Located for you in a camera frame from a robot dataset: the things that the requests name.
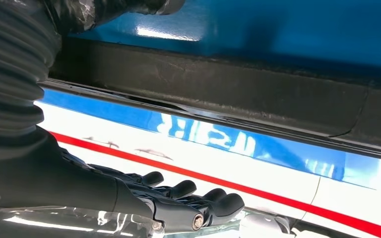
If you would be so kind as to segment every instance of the transparent plastic film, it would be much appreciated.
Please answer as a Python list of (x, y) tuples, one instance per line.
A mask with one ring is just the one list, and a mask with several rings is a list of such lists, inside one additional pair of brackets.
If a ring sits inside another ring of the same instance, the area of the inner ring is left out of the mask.
[(162, 238), (161, 223), (73, 207), (0, 208), (0, 238)]

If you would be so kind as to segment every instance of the metal bolt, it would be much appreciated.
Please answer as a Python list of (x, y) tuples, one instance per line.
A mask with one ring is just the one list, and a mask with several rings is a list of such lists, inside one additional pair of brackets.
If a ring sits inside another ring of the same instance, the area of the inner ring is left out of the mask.
[(163, 228), (163, 225), (162, 225), (160, 222), (153, 222), (153, 224), (152, 224), (152, 228), (153, 228), (155, 231), (158, 231), (158, 230), (160, 230), (161, 228)]
[(201, 229), (203, 225), (203, 216), (202, 214), (196, 214), (196, 216), (193, 218), (192, 228), (194, 231), (197, 231)]

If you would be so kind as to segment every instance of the robotic hand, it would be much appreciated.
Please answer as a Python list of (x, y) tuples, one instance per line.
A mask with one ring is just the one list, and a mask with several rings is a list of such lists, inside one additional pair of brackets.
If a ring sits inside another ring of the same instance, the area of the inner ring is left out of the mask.
[(91, 167), (124, 181), (134, 196), (151, 208), (152, 218), (165, 224), (167, 233), (192, 232), (202, 227), (226, 223), (245, 206), (239, 195), (227, 194), (220, 188), (211, 190), (204, 196), (192, 195), (196, 191), (196, 185), (190, 180), (182, 181), (173, 187), (157, 186), (164, 181), (159, 172), (151, 172), (144, 176), (124, 174), (100, 165), (87, 165), (65, 149), (63, 154), (66, 159), (76, 161), (81, 166)]

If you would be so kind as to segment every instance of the blue stripe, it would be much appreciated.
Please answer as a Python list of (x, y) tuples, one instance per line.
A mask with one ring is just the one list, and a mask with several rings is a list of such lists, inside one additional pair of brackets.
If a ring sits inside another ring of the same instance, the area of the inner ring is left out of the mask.
[(381, 159), (48, 89), (42, 102), (295, 170), (381, 189)]

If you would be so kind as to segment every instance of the reflective glossy surface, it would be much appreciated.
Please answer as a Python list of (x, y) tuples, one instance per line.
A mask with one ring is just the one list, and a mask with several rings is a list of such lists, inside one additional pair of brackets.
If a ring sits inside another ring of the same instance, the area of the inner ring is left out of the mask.
[(381, 159), (226, 126), (46, 90), (45, 103), (250, 156), (334, 180), (381, 190)]
[(381, 0), (187, 0), (125, 14), (81, 38), (381, 76)]

